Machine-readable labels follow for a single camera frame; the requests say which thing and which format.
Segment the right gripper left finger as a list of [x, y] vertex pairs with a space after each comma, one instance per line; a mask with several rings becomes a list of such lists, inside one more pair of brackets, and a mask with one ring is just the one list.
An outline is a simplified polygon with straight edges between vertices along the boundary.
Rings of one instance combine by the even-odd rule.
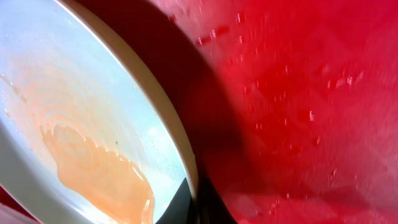
[[156, 224], [196, 224], [196, 205], [186, 179]]

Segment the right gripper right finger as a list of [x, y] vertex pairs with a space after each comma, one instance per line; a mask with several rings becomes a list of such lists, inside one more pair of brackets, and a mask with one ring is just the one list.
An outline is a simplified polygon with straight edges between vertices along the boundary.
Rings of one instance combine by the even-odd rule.
[[197, 197], [199, 224], [237, 224], [208, 177], [202, 177]]

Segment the white plate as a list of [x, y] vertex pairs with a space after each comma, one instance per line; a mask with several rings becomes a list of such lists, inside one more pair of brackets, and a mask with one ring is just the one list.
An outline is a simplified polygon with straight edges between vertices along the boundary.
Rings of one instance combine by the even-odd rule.
[[195, 156], [152, 72], [76, 1], [1, 2], [1, 186], [41, 223], [124, 223], [63, 183], [101, 181], [124, 213], [156, 223]]

